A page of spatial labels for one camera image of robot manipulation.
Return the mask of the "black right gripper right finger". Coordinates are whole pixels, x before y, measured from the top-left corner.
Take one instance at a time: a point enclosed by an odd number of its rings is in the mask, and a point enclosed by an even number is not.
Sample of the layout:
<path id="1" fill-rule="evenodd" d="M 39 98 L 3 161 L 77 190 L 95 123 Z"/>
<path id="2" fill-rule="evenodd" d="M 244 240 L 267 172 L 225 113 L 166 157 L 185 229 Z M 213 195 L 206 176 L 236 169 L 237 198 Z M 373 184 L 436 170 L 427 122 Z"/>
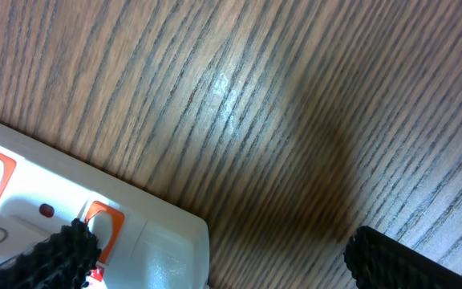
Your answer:
<path id="1" fill-rule="evenodd" d="M 358 289 L 462 289 L 462 276 L 388 236 L 360 226 L 344 262 Z"/>

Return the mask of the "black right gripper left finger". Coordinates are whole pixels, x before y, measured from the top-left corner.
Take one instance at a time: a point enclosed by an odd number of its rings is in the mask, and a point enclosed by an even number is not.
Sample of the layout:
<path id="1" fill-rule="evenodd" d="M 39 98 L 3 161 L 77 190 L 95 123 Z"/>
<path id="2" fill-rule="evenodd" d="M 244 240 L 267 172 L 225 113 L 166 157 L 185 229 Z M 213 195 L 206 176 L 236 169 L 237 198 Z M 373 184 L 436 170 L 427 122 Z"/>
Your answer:
<path id="1" fill-rule="evenodd" d="M 83 289 L 101 255 L 85 222 L 69 226 L 0 265 L 0 289 Z"/>

